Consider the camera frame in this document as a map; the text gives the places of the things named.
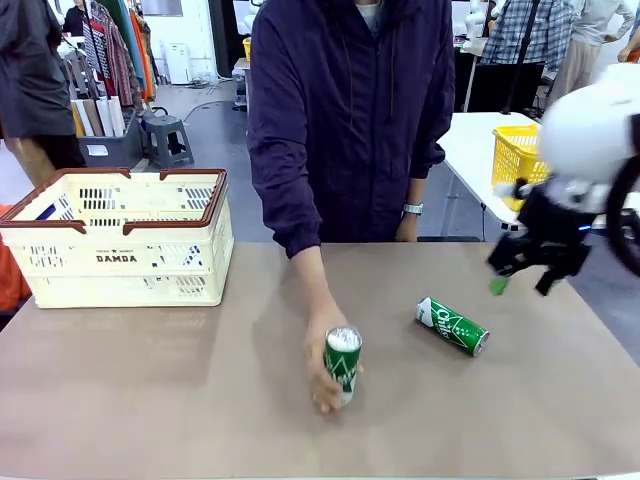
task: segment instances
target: dark purple jacket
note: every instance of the dark purple jacket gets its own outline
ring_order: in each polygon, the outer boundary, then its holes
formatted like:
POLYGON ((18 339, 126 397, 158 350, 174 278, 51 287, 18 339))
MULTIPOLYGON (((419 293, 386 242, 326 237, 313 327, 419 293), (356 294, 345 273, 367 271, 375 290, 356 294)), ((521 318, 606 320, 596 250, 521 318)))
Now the dark purple jacket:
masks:
POLYGON ((265 224, 289 257, 393 241, 410 178, 444 159, 453 114, 451 0, 268 0, 251 42, 249 152, 265 224))

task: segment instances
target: wristwatch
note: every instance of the wristwatch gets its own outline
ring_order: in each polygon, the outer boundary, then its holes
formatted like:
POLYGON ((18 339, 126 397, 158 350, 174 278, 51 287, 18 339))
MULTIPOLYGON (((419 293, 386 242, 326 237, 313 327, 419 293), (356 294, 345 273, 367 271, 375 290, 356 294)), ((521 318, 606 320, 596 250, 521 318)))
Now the wristwatch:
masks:
POLYGON ((424 209, 424 203, 421 203, 420 205, 408 205, 408 204, 404 204, 404 207, 402 208, 403 212, 406 213, 413 213, 414 215, 422 215, 422 210, 424 209))

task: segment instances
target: basket handle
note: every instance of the basket handle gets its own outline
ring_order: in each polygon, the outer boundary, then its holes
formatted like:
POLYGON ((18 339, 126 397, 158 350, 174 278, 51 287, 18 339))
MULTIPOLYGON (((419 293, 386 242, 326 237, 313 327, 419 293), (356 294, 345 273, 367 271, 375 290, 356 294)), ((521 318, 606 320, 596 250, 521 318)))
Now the basket handle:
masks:
MULTIPOLYGON (((94 175, 105 173, 119 173, 127 178, 131 178, 131 171, 128 168, 63 168, 56 171, 47 181, 38 185, 26 197, 16 203, 4 216, 0 217, 0 228, 33 228, 39 225, 36 220, 11 221, 22 212, 27 205, 38 198, 47 188, 56 183, 65 175, 94 175)), ((63 228, 72 227, 78 232, 85 234, 86 224, 81 220, 51 220, 47 222, 47 227, 63 228)))
POLYGON ((217 174, 218 181, 213 189, 209 203, 204 209, 202 218, 200 220, 192 221, 162 221, 162 222, 127 222, 122 226, 122 234, 127 236, 136 228, 203 228, 209 225, 214 216, 217 217, 220 214, 222 205, 220 204, 220 197, 227 191, 227 171, 222 169, 176 169, 176 170, 162 170, 160 172, 160 180, 164 180, 169 175, 190 175, 190 174, 217 174))

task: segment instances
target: white basket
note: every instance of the white basket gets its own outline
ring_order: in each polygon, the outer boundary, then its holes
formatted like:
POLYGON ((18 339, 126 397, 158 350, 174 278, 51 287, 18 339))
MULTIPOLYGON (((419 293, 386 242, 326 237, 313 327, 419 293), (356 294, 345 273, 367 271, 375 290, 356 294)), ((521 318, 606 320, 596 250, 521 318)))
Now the white basket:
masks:
POLYGON ((224 170, 62 170, 0 219, 40 308, 214 306, 233 250, 224 170))

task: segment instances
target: green can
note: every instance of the green can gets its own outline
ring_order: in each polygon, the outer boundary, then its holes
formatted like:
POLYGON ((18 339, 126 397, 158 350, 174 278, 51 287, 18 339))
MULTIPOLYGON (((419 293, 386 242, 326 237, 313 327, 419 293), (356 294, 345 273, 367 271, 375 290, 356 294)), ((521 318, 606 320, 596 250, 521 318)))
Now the green can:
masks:
POLYGON ((331 377, 342 385, 342 405, 353 398, 360 350, 362 337, 355 327, 337 327, 327 332, 324 366, 331 377))
POLYGON ((484 350, 489 340, 488 330, 429 297, 418 304, 416 320, 474 357, 484 350))

